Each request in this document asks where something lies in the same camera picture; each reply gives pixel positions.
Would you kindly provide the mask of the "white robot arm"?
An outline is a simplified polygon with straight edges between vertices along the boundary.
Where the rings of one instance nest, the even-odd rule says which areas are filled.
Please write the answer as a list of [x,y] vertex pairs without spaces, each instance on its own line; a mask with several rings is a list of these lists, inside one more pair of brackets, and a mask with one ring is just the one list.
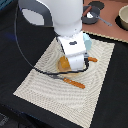
[[82,32],[83,0],[18,0],[26,20],[53,27],[72,71],[82,70],[86,47]]

